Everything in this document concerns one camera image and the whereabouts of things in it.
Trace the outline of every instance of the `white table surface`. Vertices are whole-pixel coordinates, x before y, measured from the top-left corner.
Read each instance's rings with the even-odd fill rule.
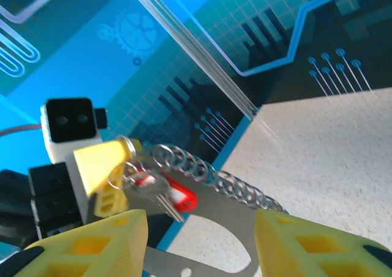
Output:
[[[294,216],[392,249],[392,89],[265,105],[223,169]],[[168,251],[230,273],[250,261],[230,232],[195,216]]]

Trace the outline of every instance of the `yellow connector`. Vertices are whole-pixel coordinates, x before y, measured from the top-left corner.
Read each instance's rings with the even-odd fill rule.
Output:
[[[271,210],[258,210],[255,241],[263,277],[387,277],[370,254],[384,246],[347,232]]]
[[[130,210],[45,238],[15,277],[140,277],[148,238],[144,210]]]
[[[131,140],[131,142],[137,151],[141,151],[141,144],[138,140]],[[107,218],[126,211],[129,206],[126,196],[122,190],[115,189],[108,184],[108,176],[112,170],[118,164],[130,159],[126,142],[123,140],[105,142],[76,150],[73,155],[80,174],[77,180],[81,180],[83,186],[82,191],[75,190],[80,210],[86,208],[89,210],[88,213],[92,212],[98,218]],[[120,168],[117,170],[116,180],[113,182],[118,187],[121,184],[121,171]],[[81,202],[85,202],[88,207],[81,207]]]

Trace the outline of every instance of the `chain link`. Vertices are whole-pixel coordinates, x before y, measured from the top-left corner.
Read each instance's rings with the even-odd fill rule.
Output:
[[[278,201],[265,195],[259,188],[226,171],[216,171],[208,162],[176,145],[157,144],[148,148],[144,155],[149,156],[154,161],[155,165],[150,166],[150,168],[164,173],[170,171],[180,173],[214,188],[217,192],[241,202],[249,208],[262,208],[288,213]],[[140,164],[142,169],[150,169],[145,165],[144,160]]]

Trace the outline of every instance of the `black cable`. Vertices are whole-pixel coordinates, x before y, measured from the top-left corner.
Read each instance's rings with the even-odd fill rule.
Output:
[[[0,137],[8,135],[8,134],[17,133],[17,132],[37,130],[37,129],[41,129],[41,128],[42,128],[41,124],[30,124],[30,125],[11,127],[8,129],[1,130]]]

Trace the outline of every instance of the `black sensor face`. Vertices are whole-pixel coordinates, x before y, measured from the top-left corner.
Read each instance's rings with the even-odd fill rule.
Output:
[[[94,110],[88,98],[51,99],[46,111],[52,142],[91,139],[97,134]]]

